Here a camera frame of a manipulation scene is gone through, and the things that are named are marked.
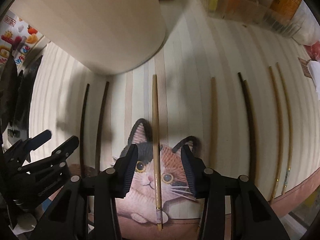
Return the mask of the black chopstick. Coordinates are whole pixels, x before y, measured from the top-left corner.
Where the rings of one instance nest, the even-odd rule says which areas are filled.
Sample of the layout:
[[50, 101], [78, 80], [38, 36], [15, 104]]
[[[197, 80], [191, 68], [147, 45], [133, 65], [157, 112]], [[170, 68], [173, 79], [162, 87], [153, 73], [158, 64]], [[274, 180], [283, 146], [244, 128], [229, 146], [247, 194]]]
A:
[[253, 122], [253, 113], [251, 108], [251, 102], [249, 98], [248, 89], [245, 80], [242, 78], [242, 74], [238, 72], [238, 78], [242, 89], [242, 94], [244, 97], [246, 116], [248, 123], [248, 136], [249, 136], [249, 173], [248, 176], [252, 180], [255, 179], [255, 165], [256, 165], [256, 142], [255, 142], [255, 127]]

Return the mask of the textured brown wooden chopstick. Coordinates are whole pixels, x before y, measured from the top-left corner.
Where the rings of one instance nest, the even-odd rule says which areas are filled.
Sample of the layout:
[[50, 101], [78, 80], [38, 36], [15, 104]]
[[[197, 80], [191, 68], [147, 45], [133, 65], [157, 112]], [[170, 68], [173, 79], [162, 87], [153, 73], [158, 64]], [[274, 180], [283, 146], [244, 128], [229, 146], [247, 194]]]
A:
[[249, 131], [249, 178], [255, 183], [257, 176], [257, 140], [255, 134], [255, 116], [247, 80], [244, 80], [243, 84]]

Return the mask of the dark brown chopstick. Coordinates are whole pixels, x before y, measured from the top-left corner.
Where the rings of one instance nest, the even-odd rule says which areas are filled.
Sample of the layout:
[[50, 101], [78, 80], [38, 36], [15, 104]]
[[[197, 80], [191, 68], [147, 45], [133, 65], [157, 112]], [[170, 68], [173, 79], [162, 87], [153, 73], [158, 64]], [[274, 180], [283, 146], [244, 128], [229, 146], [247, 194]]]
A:
[[80, 139], [79, 139], [79, 158], [80, 158], [80, 174], [82, 178], [85, 178], [85, 163], [84, 163], [84, 131], [85, 131], [85, 115], [86, 115], [86, 106], [88, 99], [90, 84], [86, 85], [86, 90], [84, 94], [84, 100], [82, 104], [81, 112], [81, 122], [80, 122]]
[[107, 81], [105, 84], [101, 107], [100, 107], [98, 129], [97, 129], [97, 139], [96, 139], [96, 145], [95, 145], [95, 171], [97, 174], [100, 173], [101, 140], [102, 140], [104, 111], [105, 111], [105, 106], [106, 106], [108, 87], [109, 87], [109, 82]]

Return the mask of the dark brown chopstick far left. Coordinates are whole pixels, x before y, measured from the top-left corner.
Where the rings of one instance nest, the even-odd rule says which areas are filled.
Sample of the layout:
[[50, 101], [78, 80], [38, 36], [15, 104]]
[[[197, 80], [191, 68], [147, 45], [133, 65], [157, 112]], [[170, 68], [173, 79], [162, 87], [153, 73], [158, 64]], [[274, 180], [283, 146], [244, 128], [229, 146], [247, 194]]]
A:
[[80, 158], [80, 174], [82, 178], [85, 178], [85, 163], [84, 163], [84, 131], [85, 131], [85, 115], [86, 115], [86, 106], [88, 99], [90, 84], [86, 85], [86, 90], [84, 94], [84, 100], [82, 104], [81, 112], [81, 122], [80, 122], [80, 139], [79, 139], [79, 158]]

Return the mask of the light bamboo chopstick, decorated end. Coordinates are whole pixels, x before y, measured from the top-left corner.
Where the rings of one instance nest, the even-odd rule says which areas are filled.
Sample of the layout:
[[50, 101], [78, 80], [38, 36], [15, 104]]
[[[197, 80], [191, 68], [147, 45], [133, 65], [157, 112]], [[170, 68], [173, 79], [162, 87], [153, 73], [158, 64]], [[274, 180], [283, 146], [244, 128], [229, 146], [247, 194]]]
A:
[[155, 205], [157, 229], [163, 230], [162, 191], [161, 191], [161, 160], [159, 150], [159, 111], [157, 75], [152, 76], [152, 148], [155, 179]]

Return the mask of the striped cat placemat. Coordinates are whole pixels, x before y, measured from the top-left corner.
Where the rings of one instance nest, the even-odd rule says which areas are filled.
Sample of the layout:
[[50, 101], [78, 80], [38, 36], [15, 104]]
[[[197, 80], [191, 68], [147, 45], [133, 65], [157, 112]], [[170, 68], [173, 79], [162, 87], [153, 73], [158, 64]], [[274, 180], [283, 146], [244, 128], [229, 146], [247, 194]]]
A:
[[[138, 119], [152, 116], [152, 76], [158, 77], [160, 142], [173, 148], [187, 136], [200, 141], [199, 156], [210, 166], [211, 91], [216, 79], [218, 131], [215, 170], [238, 177], [249, 171], [246, 107], [238, 72], [247, 80], [255, 114], [257, 140], [256, 185], [267, 200], [277, 163], [276, 105], [268, 67], [279, 90], [283, 115], [283, 162], [272, 207], [282, 217], [319, 186], [319, 100], [313, 81], [305, 77], [298, 57], [308, 60], [305, 48], [291, 38], [239, 22], [209, 17], [200, 0], [161, 3], [168, 38], [160, 51], [136, 69], [99, 76], [49, 43], [35, 79], [29, 134], [45, 129], [52, 138], [31, 153], [37, 161], [72, 135], [80, 135], [82, 104], [89, 92], [85, 115], [84, 163], [95, 166], [99, 113], [108, 81], [101, 140], [100, 168], [120, 156]], [[292, 166], [288, 188], [281, 194], [287, 162], [287, 113], [276, 63], [287, 85], [293, 124]]]

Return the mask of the light bamboo chopstick inner right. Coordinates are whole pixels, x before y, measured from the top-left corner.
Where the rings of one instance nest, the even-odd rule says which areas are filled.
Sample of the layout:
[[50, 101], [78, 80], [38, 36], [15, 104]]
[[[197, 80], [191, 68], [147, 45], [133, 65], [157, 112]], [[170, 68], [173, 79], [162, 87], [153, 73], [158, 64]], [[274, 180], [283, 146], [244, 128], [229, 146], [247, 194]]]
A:
[[283, 115], [281, 110], [281, 101], [279, 98], [279, 90], [277, 87], [276, 78], [274, 75], [274, 71], [271, 66], [268, 67], [268, 73], [270, 75], [274, 101], [276, 105], [276, 118], [277, 118], [277, 163], [276, 163], [276, 175], [274, 179], [272, 194], [271, 194], [271, 204], [274, 202], [276, 197], [276, 193], [278, 190], [280, 175], [281, 175], [281, 167], [283, 162]]

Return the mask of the light bamboo chopstick outer right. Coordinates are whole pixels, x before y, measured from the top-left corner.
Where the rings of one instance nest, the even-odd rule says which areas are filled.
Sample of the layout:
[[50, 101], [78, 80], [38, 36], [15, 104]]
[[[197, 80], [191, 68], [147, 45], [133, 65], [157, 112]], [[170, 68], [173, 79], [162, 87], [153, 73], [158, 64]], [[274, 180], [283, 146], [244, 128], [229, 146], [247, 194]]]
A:
[[287, 128], [288, 149], [287, 149], [286, 173], [285, 173], [285, 179], [284, 179], [283, 187], [281, 191], [281, 194], [285, 194], [288, 188], [289, 177], [290, 177], [291, 166], [292, 166], [293, 124], [292, 124], [292, 111], [291, 111], [290, 98], [287, 90], [287, 85], [283, 76], [283, 71], [281, 70], [279, 62], [276, 63], [276, 69], [279, 73], [281, 85], [283, 88], [285, 105], [286, 105], [286, 113], [287, 113], [287, 126], [288, 126]]

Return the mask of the beige cylindrical utensil holder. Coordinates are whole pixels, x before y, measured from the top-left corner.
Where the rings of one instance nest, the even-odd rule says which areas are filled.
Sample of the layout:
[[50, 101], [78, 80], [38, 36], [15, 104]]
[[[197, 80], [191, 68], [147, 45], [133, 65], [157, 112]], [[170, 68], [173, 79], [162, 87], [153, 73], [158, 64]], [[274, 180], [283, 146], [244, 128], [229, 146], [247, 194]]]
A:
[[140, 66], [165, 38], [158, 0], [15, 0], [11, 10], [103, 75]]

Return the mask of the brown cardboard label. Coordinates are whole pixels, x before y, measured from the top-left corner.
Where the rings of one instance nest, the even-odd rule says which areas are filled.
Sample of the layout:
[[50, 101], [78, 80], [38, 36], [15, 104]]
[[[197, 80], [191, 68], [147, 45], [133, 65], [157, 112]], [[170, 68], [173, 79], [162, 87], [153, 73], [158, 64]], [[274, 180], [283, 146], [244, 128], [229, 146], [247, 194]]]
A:
[[299, 60], [299, 62], [300, 62], [300, 64], [301, 64], [301, 67], [302, 67], [302, 71], [303, 71], [304, 76], [305, 76], [305, 77], [308, 77], [308, 78], [312, 78], [312, 77], [311, 77], [311, 74], [310, 74], [310, 72], [309, 72], [309, 69], [308, 69], [308, 61], [307, 61], [307, 60], [304, 60], [304, 59], [302, 59], [302, 58], [300, 58], [300, 57], [298, 57], [298, 60]]

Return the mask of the white folded paper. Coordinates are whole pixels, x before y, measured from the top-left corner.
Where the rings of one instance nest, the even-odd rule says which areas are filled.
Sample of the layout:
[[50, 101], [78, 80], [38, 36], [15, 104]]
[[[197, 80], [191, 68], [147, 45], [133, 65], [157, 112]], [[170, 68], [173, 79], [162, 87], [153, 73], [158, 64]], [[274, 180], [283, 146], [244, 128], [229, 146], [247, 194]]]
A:
[[309, 73], [315, 85], [318, 100], [320, 99], [320, 63], [318, 61], [310, 60], [307, 64]]

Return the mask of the red cloth bundle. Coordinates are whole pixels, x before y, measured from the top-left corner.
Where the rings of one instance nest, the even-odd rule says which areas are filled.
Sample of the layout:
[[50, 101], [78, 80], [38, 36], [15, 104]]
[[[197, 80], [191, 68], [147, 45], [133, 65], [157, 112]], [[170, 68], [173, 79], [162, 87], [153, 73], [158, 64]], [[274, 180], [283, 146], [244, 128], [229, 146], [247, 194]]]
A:
[[320, 61], [320, 42], [317, 41], [315, 44], [311, 46], [304, 45], [307, 54], [309, 55], [310, 59], [313, 61]]

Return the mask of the white plastic bag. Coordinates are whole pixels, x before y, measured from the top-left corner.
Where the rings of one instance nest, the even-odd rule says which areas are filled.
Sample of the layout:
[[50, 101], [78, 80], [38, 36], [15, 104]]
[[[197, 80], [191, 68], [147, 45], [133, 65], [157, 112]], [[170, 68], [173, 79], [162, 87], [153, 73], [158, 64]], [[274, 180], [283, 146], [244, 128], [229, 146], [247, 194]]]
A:
[[293, 35], [293, 38], [299, 44], [312, 46], [319, 41], [319, 23], [303, 0], [301, 1], [291, 21], [300, 27]]

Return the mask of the clear plastic storage bin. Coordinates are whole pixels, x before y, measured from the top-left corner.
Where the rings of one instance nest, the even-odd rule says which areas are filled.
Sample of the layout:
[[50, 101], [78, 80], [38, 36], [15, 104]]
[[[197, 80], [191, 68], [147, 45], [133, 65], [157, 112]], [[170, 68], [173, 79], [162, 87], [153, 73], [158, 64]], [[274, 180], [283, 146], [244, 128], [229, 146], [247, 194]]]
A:
[[214, 18], [257, 25], [292, 37], [303, 26], [306, 13], [302, 0], [203, 0]]

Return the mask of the colourful fruit wall sticker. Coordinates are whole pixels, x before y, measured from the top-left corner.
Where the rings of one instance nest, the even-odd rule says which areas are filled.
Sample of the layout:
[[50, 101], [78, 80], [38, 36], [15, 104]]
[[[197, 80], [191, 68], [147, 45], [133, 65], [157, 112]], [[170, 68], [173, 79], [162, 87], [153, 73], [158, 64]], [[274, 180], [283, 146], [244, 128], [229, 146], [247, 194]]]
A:
[[1, 20], [0, 63], [4, 67], [12, 55], [19, 67], [43, 34], [8, 10]]

